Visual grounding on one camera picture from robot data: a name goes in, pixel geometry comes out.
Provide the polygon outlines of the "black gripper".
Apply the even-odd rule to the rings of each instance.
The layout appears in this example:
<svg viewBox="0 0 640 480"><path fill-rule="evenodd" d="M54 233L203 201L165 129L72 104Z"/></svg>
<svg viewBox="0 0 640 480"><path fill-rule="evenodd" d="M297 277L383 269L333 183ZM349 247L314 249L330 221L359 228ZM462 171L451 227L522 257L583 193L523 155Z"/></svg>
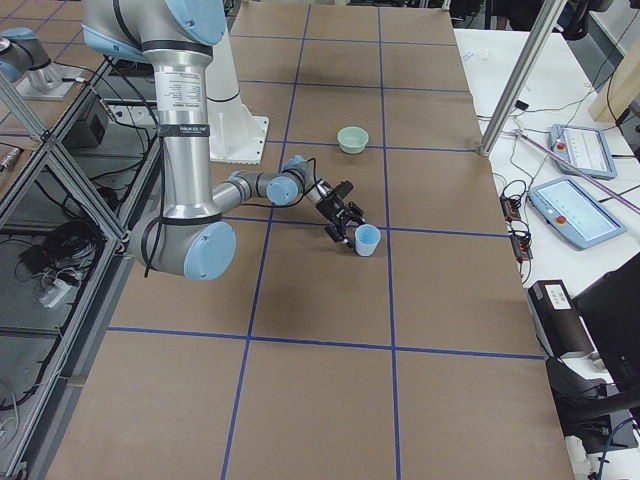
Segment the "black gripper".
<svg viewBox="0 0 640 480"><path fill-rule="evenodd" d="M329 221L325 226L325 232L336 244L342 244L347 248L352 247L352 240L348 236L349 222L364 225L364 210L355 202L344 203L344 200L335 194L330 194L321 199L315 208Z"/></svg>

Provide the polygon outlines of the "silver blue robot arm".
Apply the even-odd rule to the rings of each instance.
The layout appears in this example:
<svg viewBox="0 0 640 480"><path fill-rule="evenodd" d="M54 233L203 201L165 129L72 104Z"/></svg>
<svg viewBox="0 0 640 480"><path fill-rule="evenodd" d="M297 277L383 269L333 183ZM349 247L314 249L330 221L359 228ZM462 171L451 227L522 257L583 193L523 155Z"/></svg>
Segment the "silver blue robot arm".
<svg viewBox="0 0 640 480"><path fill-rule="evenodd" d="M35 33L26 27L1 32L1 73L28 100L62 100L71 88Z"/></svg>
<svg viewBox="0 0 640 480"><path fill-rule="evenodd" d="M146 268L191 280L219 277L236 250L235 231L222 217L252 198L277 208L306 198L327 219L329 237L353 247L347 226L363 224L364 212L345 200L351 183L331 186L301 156L278 173L240 171L211 184L211 136L232 133L208 110L215 103L208 87L235 75L222 2L86 1L82 27L90 48L154 70L163 198L158 212L135 224L129 243Z"/></svg>

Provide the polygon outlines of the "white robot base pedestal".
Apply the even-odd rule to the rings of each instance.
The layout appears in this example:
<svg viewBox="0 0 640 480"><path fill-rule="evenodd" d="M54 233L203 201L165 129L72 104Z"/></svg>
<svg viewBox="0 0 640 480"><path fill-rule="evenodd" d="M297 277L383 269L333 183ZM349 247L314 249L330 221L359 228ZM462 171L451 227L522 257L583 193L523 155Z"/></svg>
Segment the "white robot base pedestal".
<svg viewBox="0 0 640 480"><path fill-rule="evenodd" d="M269 118L253 115L244 104L229 38L225 31L213 47L205 72L210 160L257 165L261 162Z"/></svg>

